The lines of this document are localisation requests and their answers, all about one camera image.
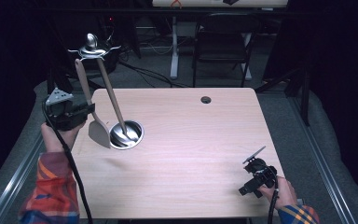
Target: black cable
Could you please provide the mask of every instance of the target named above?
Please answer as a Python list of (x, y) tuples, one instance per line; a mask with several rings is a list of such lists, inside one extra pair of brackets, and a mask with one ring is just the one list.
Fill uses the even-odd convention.
[(147, 81), (147, 79), (144, 76), (142, 76), (141, 73), (139, 73), (138, 71), (137, 71), (137, 73), (141, 76), (141, 78), (145, 81), (145, 83), (149, 84), (149, 86), (151, 86), (153, 88), (156, 88), (153, 84), (151, 84), (149, 81)]
[(181, 88), (186, 88), (186, 87), (190, 87), (190, 86), (187, 86), (185, 84), (181, 84), (181, 83), (173, 83), (171, 82), (167, 77), (163, 76), (162, 74), (159, 74), (159, 73), (156, 73), (156, 72), (153, 72), (153, 71), (150, 71), (150, 70), (147, 70), (147, 69), (144, 69), (144, 68), (139, 68), (139, 67), (135, 67), (135, 66), (132, 66), (132, 65), (129, 65), (127, 63), (124, 63), (124, 62), (121, 62), (119, 61), (118, 62), (119, 64), (127, 67), (127, 68), (130, 68), (131, 70), (137, 72), (141, 77), (142, 79), (147, 83), (149, 84), (151, 87), (155, 88), (155, 86), (153, 86), (151, 83), (149, 83), (144, 77), (143, 75), (145, 76), (148, 76), (148, 77), (152, 77), (152, 78), (155, 78), (159, 81), (162, 81), (162, 82), (165, 82), (167, 84), (170, 85), (170, 88), (172, 88), (173, 86), (175, 87), (181, 87)]
[(279, 192), (278, 177), (271, 170), (271, 168), (269, 168), (269, 166), (265, 165), (265, 167), (268, 168), (274, 174), (274, 179), (275, 179), (275, 190), (274, 193), (272, 194), (272, 199), (268, 210), (268, 224), (272, 224), (272, 217), (274, 215), (275, 203), (277, 202), (278, 192)]
[(85, 190), (84, 190), (83, 182), (82, 182), (82, 180), (80, 178), (80, 174), (79, 174), (79, 172), (77, 170), (74, 157), (72, 156), (71, 148), (68, 147), (68, 145), (65, 143), (65, 141), (63, 140), (63, 138), (60, 135), (60, 133), (57, 131), (57, 129), (54, 127), (54, 125), (51, 123), (50, 119), (48, 118), (48, 115), (46, 114), (46, 103), (45, 103), (45, 101), (42, 102), (42, 112), (43, 112), (43, 115), (45, 116), (46, 121), (48, 122), (49, 126), (55, 132), (55, 134), (57, 135), (57, 138), (60, 140), (60, 142), (62, 144), (65, 156), (68, 158), (69, 165), (72, 168), (72, 171), (74, 173), (75, 179), (76, 179), (77, 184), (79, 186), (80, 197), (81, 197), (81, 199), (83, 201), (84, 208), (86, 209), (89, 224), (92, 224), (91, 211), (90, 211), (90, 208), (89, 208), (89, 204), (87, 203), (87, 198), (86, 198), (86, 193), (85, 193)]

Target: table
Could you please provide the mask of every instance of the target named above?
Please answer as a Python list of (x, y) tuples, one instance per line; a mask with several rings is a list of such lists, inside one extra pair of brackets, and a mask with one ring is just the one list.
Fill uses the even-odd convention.
[[(116, 89), (124, 119), (145, 129), (136, 147), (102, 147), (89, 117), (72, 153), (94, 218), (266, 217), (269, 202), (238, 189), (253, 178), (242, 162), (257, 158), (284, 175), (252, 89)], [(200, 99), (211, 98), (209, 104)], [(108, 127), (117, 123), (106, 90), (92, 97)], [(81, 217), (86, 217), (79, 200)]]
[[(223, 0), (179, 0), (180, 4), (175, 0), (153, 0), (153, 7), (286, 7), (288, 0), (239, 0), (233, 5), (223, 3)], [(172, 79), (177, 78), (179, 53), (177, 48), (177, 22), (176, 17), (172, 17), (172, 62), (171, 74)], [(246, 71), (246, 80), (251, 80), (251, 72), (249, 68)]]

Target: plaid shirt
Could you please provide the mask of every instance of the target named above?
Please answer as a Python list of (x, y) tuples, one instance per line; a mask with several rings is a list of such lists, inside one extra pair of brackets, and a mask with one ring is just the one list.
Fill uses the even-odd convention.
[(20, 223), (78, 223), (76, 182), (63, 152), (42, 153), (36, 188), (23, 203)]
[(319, 217), (312, 207), (306, 205), (288, 205), (280, 210), (278, 214), (282, 223), (318, 224)]

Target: metal rail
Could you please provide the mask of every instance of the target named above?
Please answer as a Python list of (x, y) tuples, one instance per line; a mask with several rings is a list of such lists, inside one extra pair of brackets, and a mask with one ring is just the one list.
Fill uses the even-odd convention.
[(311, 146), (311, 154), (315, 159), (316, 167), (318, 168), (321, 174), (322, 180), (324, 181), (324, 184), (327, 188), (328, 193), (330, 194), (330, 197), (333, 201), (334, 206), (336, 207), (337, 213), (341, 218), (342, 223), (348, 223), (348, 224), (356, 223), (351, 213), (351, 210), (347, 205), (345, 197), (342, 194), (342, 191), (338, 183), (336, 182), (333, 174), (331, 173), (327, 161), (324, 158), (324, 154), (322, 153), (321, 149), (318, 146), (318, 143), (316, 142), (311, 127), (307, 126), (304, 123), (303, 119), (301, 118), (301, 115), (298, 111), (299, 109), (298, 101), (294, 97), (289, 97), (288, 100), (290, 106), (295, 111), (295, 116), (298, 123), (301, 125), (304, 134), (307, 136), (309, 140)]
[(27, 179), (28, 174), (30, 174), (32, 168), (37, 162), (37, 158), (39, 157), (42, 146), (43, 138), (42, 135), (39, 134), (36, 137), (33, 148), (31, 148), (25, 155), (24, 159), (19, 165), (19, 168), (17, 168), (16, 173), (14, 173), (14, 175), (11, 177), (7, 187), (2, 193), (0, 197), (0, 223), (4, 223), (7, 211), (10, 209), (25, 180)]

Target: person's hand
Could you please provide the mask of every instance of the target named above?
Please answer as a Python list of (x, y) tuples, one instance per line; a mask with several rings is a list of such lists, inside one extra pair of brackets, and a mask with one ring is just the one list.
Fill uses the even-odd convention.
[[(83, 122), (82, 124), (78, 125), (70, 131), (59, 131), (63, 141), (65, 141), (66, 145), (68, 145), (69, 148), (72, 148), (72, 146), (74, 145), (76, 135), (79, 130), (83, 128), (85, 123), (86, 122)], [(42, 131), (43, 141), (45, 142), (46, 152), (63, 152), (63, 147), (60, 140), (58, 139), (55, 132), (46, 124), (46, 122), (40, 126), (40, 129)]]
[[(278, 177), (278, 199), (275, 203), (275, 209), (279, 210), (286, 205), (296, 205), (297, 204), (297, 196), (295, 189), (292, 184), (281, 176)], [(269, 202), (272, 200), (272, 195), (274, 193), (275, 188), (267, 188), (266, 186), (261, 186), (258, 190), (268, 199)]]

